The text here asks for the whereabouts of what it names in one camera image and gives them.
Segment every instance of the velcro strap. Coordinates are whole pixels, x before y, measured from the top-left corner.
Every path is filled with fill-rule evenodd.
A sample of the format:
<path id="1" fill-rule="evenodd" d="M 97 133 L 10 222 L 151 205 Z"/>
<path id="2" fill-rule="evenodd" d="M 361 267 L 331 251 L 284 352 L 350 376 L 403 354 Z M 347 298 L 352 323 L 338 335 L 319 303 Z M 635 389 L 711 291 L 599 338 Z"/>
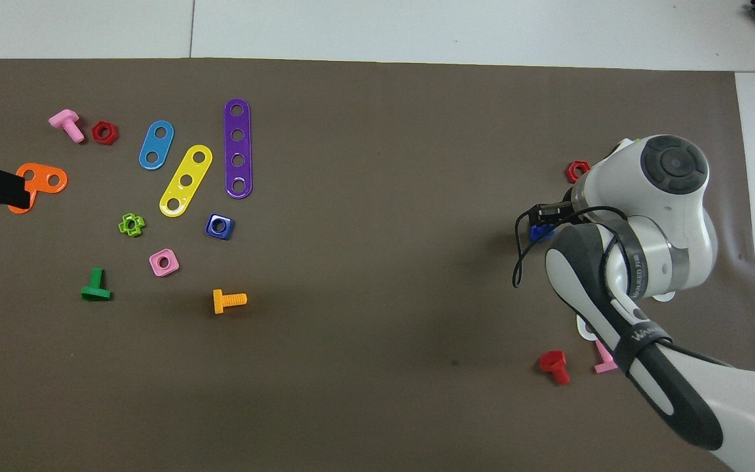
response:
<path id="1" fill-rule="evenodd" d="M 631 364 L 637 359 L 637 355 L 641 352 L 642 348 L 659 340 L 669 340 L 671 342 L 672 338 L 657 323 L 645 321 L 632 325 L 626 332 L 620 335 L 617 349 L 613 350 L 613 360 L 627 376 Z"/>

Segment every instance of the yellow-orange screw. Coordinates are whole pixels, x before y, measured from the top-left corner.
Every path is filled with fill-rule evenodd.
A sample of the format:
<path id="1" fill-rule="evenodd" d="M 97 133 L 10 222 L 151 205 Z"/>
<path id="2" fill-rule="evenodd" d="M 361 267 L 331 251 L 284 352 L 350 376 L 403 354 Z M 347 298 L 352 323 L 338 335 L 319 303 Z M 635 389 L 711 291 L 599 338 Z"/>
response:
<path id="1" fill-rule="evenodd" d="M 223 307 L 240 307 L 240 305 L 246 305 L 248 301 L 246 299 L 246 293 L 233 293 L 231 295 L 223 295 L 223 290 L 212 290 L 212 295 L 215 299 L 215 314 L 222 314 Z"/>

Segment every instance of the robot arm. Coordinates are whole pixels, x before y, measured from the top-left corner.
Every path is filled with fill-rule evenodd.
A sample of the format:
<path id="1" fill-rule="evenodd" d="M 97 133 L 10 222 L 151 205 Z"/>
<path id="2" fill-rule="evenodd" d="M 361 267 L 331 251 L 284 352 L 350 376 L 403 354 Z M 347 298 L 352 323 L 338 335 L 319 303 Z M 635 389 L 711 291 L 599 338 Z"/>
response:
<path id="1" fill-rule="evenodd" d="M 546 254 L 549 281 L 664 421 L 687 442 L 736 470 L 755 470 L 755 372 L 671 343 L 637 306 L 644 296 L 701 284 L 715 260 L 702 206 L 703 153 L 673 136 L 620 144 L 571 194 L 590 224 L 564 228 Z"/>

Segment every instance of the yellow strip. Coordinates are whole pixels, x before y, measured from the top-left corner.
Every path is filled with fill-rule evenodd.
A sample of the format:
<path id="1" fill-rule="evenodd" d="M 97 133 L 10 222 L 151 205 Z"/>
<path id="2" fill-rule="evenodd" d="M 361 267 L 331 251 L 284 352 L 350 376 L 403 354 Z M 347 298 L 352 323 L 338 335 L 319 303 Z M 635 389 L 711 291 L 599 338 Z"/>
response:
<path id="1" fill-rule="evenodd" d="M 195 162 L 194 154 L 202 153 L 203 161 Z M 177 168 L 174 178 L 170 180 L 168 188 L 165 189 L 165 193 L 162 194 L 162 199 L 159 200 L 159 210 L 162 210 L 162 214 L 166 217 L 175 218 L 185 212 L 188 204 L 191 203 L 191 198 L 194 197 L 194 192 L 197 191 L 200 182 L 203 177 L 206 176 L 206 171 L 209 170 L 209 165 L 212 164 L 212 150 L 209 147 L 203 146 L 203 144 L 195 144 L 188 149 L 185 153 L 185 157 L 182 158 L 180 166 Z M 191 177 L 191 184 L 182 185 L 180 180 L 184 176 Z M 177 200 L 180 205 L 176 209 L 168 209 L 168 201 Z"/>

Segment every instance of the blue square nut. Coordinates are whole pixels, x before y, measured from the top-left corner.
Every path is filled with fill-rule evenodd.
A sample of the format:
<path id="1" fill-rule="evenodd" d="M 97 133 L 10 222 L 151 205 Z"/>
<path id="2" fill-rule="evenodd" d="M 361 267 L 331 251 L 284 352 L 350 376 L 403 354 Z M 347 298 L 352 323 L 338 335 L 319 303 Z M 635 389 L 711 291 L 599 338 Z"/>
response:
<path id="1" fill-rule="evenodd" d="M 235 221 L 233 219 L 212 213 L 209 217 L 209 224 L 206 224 L 206 234 L 218 239 L 228 239 L 231 237 L 231 230 L 234 227 Z"/>

